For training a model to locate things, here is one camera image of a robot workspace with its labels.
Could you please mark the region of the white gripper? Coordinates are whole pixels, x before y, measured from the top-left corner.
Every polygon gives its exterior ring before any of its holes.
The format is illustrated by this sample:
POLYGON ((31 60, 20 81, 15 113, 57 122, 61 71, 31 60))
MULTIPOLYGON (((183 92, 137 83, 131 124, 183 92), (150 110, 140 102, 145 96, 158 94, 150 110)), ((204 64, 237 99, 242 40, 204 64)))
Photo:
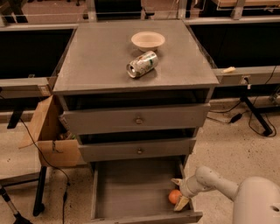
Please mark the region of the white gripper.
POLYGON ((199 193, 206 192, 207 186, 202 185, 195 175, 190 178, 172 178, 171 182, 179 186, 179 190, 184 196, 179 196, 178 201, 174 207, 175 212, 180 212, 189 203, 189 198, 192 198, 199 193))

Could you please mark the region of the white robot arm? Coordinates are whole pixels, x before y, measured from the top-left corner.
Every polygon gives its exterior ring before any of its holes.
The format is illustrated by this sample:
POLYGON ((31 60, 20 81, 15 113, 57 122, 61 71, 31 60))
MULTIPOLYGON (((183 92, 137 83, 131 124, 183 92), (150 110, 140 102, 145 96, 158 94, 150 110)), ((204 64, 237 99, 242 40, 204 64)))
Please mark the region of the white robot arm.
POLYGON ((190 178, 171 181, 181 192, 176 212, 199 193, 216 190, 234 202, 232 224, 280 224, 280 186, 266 178, 249 177, 237 184, 201 166, 190 178))

